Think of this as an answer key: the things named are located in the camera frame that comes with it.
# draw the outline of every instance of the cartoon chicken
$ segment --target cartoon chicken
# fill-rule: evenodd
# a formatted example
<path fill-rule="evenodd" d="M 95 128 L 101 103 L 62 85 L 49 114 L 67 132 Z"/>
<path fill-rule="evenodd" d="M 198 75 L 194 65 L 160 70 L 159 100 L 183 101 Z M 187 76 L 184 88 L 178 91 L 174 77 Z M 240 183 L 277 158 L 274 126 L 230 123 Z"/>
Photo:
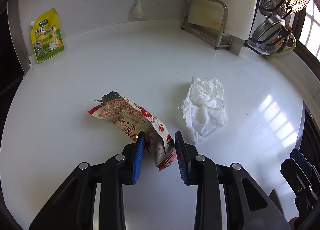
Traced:
<path fill-rule="evenodd" d="M 50 42 L 49 42 L 49 47 L 51 50 L 55 49 L 58 47 L 58 45 L 60 45 L 60 40 L 57 38 L 57 35 L 52 32 L 50 35 Z"/>

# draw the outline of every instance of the silver screw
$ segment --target silver screw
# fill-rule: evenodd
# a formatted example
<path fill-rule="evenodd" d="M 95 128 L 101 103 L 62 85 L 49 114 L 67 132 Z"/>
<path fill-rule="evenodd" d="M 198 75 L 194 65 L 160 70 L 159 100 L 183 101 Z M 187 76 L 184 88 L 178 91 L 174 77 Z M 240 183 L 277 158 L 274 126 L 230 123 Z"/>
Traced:
<path fill-rule="evenodd" d="M 239 163 L 233 163 L 232 167 L 236 170 L 241 170 L 241 165 Z"/>
<path fill-rule="evenodd" d="M 88 163 L 82 162 L 79 164 L 79 169 L 86 169 L 88 167 Z"/>
<path fill-rule="evenodd" d="M 204 161 L 204 160 L 205 160 L 205 157 L 202 156 L 202 155 L 197 155 L 197 156 L 196 156 L 196 160 L 197 160 L 197 161 Z"/>
<path fill-rule="evenodd" d="M 118 161 L 122 161 L 122 160 L 124 160 L 124 158 L 125 158 L 125 156 L 123 154 L 118 154 L 116 156 L 116 160 L 118 160 Z"/>

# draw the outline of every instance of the window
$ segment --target window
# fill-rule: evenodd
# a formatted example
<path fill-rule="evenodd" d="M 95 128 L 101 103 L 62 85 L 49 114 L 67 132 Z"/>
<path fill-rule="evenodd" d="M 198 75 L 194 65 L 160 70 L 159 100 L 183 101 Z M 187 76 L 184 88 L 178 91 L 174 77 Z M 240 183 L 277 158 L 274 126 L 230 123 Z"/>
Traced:
<path fill-rule="evenodd" d="M 299 41 L 320 60 L 320 12 L 313 0 L 307 5 Z"/>

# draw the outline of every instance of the crumpled snack wrapper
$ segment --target crumpled snack wrapper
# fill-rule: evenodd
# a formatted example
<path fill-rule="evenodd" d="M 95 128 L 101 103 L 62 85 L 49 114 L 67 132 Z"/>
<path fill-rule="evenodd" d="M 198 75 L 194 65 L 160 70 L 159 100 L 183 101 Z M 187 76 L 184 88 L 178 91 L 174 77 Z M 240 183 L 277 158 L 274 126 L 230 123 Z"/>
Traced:
<path fill-rule="evenodd" d="M 174 141 L 163 122 L 128 98 L 110 92 L 99 100 L 101 105 L 89 114 L 114 123 L 132 140 L 137 141 L 140 131 L 146 134 L 146 149 L 159 170 L 169 167 L 176 157 Z"/>

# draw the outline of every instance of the green logo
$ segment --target green logo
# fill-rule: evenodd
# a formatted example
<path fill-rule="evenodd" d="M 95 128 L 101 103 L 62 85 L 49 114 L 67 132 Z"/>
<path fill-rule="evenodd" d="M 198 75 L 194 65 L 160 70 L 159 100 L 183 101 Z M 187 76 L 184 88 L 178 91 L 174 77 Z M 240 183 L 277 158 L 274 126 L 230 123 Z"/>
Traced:
<path fill-rule="evenodd" d="M 39 26 L 42 27 L 42 26 L 47 25 L 47 24 L 48 24 L 48 19 L 46 18 L 45 20 L 43 20 L 43 21 L 41 21 L 39 23 Z"/>

